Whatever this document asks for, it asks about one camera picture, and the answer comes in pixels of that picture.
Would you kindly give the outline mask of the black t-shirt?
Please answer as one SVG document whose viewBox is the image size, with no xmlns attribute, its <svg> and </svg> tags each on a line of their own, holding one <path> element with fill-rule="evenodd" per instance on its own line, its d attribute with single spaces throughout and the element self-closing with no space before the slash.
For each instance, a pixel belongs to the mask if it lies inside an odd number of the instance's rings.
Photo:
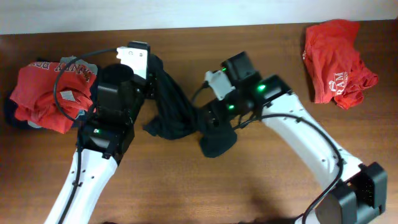
<svg viewBox="0 0 398 224">
<path fill-rule="evenodd" d="M 163 61 L 154 54 L 149 57 L 148 72 L 155 76 L 158 115 L 143 125 L 143 130 L 167 140 L 199 132 L 202 137 L 198 145 L 208 158 L 216 158 L 234 146 L 238 136 L 232 126 L 222 122 L 215 128 L 209 128 L 201 110 L 193 106 L 181 87 L 164 70 Z"/>
</svg>

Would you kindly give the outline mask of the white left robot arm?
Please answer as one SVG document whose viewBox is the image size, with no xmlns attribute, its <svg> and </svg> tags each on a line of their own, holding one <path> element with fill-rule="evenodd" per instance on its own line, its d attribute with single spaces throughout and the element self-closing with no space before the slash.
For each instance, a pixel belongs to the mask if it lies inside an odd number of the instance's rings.
<svg viewBox="0 0 398 224">
<path fill-rule="evenodd" d="M 98 74 L 96 111 L 78 128 L 76 151 L 65 183 L 46 223 L 88 223 L 108 181 L 134 139 L 134 123 L 155 76 L 127 65 Z"/>
</svg>

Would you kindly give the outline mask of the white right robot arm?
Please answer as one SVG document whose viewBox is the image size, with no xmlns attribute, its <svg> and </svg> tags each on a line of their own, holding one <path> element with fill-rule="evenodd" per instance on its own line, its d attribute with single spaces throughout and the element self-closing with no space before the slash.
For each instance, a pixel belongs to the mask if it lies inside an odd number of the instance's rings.
<svg viewBox="0 0 398 224">
<path fill-rule="evenodd" d="M 365 165 L 341 147 L 307 112 L 277 75 L 263 78 L 245 52 L 205 73 L 204 88 L 215 99 L 201 108 L 200 147 L 215 158 L 237 141 L 236 130 L 260 121 L 301 158 L 322 188 L 321 194 L 286 223 L 372 222 L 386 209 L 387 173 L 376 162 Z M 231 124 L 238 118 L 237 126 Z"/>
</svg>

